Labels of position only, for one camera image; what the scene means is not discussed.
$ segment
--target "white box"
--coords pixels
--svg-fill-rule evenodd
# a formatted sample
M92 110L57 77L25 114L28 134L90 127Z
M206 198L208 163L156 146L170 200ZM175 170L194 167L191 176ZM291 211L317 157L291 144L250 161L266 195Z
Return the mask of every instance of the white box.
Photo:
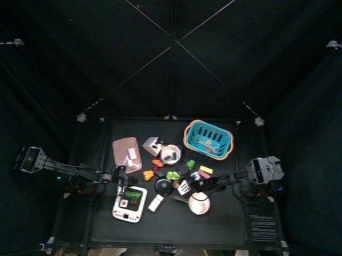
M143 148L152 154L152 156L158 156L162 151L162 144L156 144L159 137L150 137L143 144Z

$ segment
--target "blue basket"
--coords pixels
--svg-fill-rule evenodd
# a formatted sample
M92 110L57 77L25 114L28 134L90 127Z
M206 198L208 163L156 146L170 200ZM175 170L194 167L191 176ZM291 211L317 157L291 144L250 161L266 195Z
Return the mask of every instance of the blue basket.
M202 120L194 120L187 126L183 142L188 149L215 160L224 160L234 148L231 133Z

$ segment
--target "white bowl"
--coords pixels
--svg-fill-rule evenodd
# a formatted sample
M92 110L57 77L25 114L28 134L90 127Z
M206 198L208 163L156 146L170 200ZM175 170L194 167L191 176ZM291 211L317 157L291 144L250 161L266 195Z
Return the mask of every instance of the white bowl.
M175 145L167 145L162 149L160 159L164 164L172 165L180 159L180 149Z

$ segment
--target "red object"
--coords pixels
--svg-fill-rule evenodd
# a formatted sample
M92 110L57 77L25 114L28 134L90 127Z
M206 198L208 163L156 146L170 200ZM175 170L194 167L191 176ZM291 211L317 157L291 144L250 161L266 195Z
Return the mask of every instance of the red object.
M204 178L204 179L208 179L210 178L210 175L203 172L202 170L198 171L198 174Z

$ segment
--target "black cloth backdrop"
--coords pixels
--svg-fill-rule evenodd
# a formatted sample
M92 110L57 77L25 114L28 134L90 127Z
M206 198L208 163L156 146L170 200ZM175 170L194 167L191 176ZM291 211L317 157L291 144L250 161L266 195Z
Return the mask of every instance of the black cloth backdrop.
M13 37L4 26L0 31L1 38ZM16 155L23 146L41 146L55 160L68 161L76 124L68 105L20 48L0 46L0 95L3 255L28 253L47 242L61 193L51 173L12 170Z
M48 239L57 204L53 177L12 173L16 151L39 145L67 161L75 117L102 98L88 118L243 120L255 117L246 102L287 173L286 238L299 254L341 254L341 52L325 47L341 36L341 5L1 1L0 42L21 38L25 46L0 45L0 252Z
M342 52L333 51L269 119L270 152L282 158L281 212L299 252L341 255Z

